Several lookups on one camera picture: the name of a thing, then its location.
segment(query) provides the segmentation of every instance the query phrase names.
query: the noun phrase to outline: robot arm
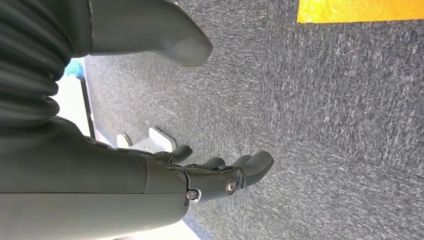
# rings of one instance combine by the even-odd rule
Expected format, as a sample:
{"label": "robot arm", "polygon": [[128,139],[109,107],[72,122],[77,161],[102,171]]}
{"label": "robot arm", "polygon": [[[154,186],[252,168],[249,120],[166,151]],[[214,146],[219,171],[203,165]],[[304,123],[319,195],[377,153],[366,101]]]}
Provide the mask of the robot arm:
{"label": "robot arm", "polygon": [[113,149],[55,116],[71,57],[157,52],[195,67],[212,45],[162,0],[0,0],[0,239],[128,235],[179,221],[190,203],[232,195],[273,164],[266,152],[227,166],[178,165],[192,150]]}

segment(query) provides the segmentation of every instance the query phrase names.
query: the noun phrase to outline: bolt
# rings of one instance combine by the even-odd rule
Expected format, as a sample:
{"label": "bolt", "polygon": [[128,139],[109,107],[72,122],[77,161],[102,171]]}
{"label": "bolt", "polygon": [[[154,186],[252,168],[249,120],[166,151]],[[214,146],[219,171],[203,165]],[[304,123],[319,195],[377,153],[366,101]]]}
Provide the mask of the bolt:
{"label": "bolt", "polygon": [[190,200],[195,200],[198,197],[198,192],[195,190],[188,190],[187,198]]}
{"label": "bolt", "polygon": [[225,186],[225,191],[227,194],[233,194],[236,191],[237,183],[236,180],[230,178]]}

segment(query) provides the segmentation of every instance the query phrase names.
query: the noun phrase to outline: robotic hand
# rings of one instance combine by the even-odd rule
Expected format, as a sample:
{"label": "robotic hand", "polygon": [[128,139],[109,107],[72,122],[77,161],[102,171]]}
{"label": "robotic hand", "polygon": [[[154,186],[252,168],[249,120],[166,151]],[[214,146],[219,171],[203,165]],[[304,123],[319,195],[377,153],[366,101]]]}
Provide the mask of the robotic hand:
{"label": "robotic hand", "polygon": [[0,0],[0,239],[125,236],[179,221],[190,203],[255,184],[267,152],[179,165],[173,152],[114,149],[57,117],[49,96],[71,57],[156,52],[203,64],[212,44],[166,0]]}

